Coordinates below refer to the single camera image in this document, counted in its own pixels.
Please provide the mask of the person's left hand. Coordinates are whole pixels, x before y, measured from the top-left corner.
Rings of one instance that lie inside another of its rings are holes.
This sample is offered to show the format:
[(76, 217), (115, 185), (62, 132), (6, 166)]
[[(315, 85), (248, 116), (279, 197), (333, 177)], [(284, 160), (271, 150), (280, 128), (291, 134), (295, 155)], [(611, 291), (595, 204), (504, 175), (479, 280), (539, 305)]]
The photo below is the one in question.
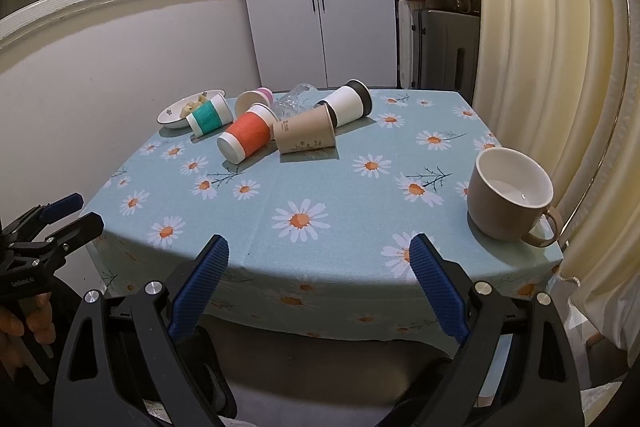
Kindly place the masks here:
[(25, 364), (17, 347), (11, 343), (11, 337), (20, 338), (28, 329), (40, 345), (50, 345), (55, 340), (50, 296), (50, 293), (45, 293), (35, 297), (35, 309), (27, 315), (26, 321), (21, 321), (6, 309), (0, 311), (1, 364), (10, 378)]

